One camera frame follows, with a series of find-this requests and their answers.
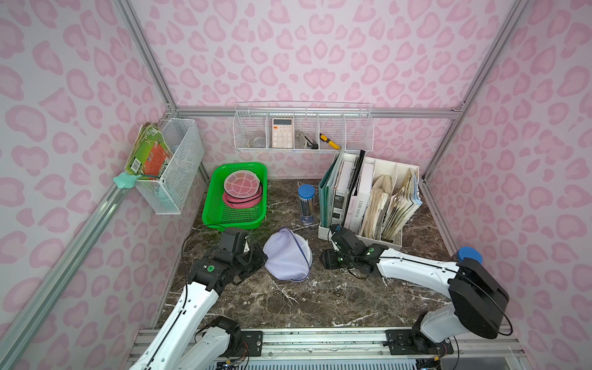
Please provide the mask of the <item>purple mesh laundry bag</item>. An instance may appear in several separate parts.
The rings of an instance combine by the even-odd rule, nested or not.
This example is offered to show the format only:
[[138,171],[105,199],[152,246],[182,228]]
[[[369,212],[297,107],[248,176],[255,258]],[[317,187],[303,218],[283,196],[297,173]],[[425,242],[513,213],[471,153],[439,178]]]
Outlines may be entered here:
[[289,228],[281,228],[266,241],[265,268],[279,281],[303,282],[311,272],[313,254],[308,241]]

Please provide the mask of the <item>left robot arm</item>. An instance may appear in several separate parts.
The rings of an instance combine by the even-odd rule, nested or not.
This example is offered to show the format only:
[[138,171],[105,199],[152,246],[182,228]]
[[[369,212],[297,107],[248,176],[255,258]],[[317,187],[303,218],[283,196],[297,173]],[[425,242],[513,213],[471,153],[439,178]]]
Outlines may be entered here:
[[248,245],[248,232],[225,229],[216,248],[192,265],[183,293],[166,322],[132,369],[207,369],[228,357],[233,367],[249,355],[234,319],[218,316],[198,327],[228,285],[238,286],[266,262],[261,248]]

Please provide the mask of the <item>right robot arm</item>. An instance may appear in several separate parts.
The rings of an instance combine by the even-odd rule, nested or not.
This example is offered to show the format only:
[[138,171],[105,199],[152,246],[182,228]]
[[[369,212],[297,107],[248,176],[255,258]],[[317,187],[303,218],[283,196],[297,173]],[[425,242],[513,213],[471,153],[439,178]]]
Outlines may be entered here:
[[510,297],[478,260],[416,257],[364,240],[339,225],[321,228],[320,238],[331,242],[331,248],[320,257],[327,270],[355,269],[365,276],[398,279],[450,299],[448,305],[420,314],[409,330],[408,343],[416,351],[441,349],[448,339],[465,333],[482,339],[496,339],[503,334]]

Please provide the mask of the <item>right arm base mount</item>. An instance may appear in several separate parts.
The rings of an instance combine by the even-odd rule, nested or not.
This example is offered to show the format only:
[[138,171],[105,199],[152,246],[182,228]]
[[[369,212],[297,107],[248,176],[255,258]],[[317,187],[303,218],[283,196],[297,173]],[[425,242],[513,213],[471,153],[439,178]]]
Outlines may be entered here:
[[421,333],[419,326],[390,329],[385,332],[386,346],[392,356],[448,356],[455,353],[449,339],[433,342]]

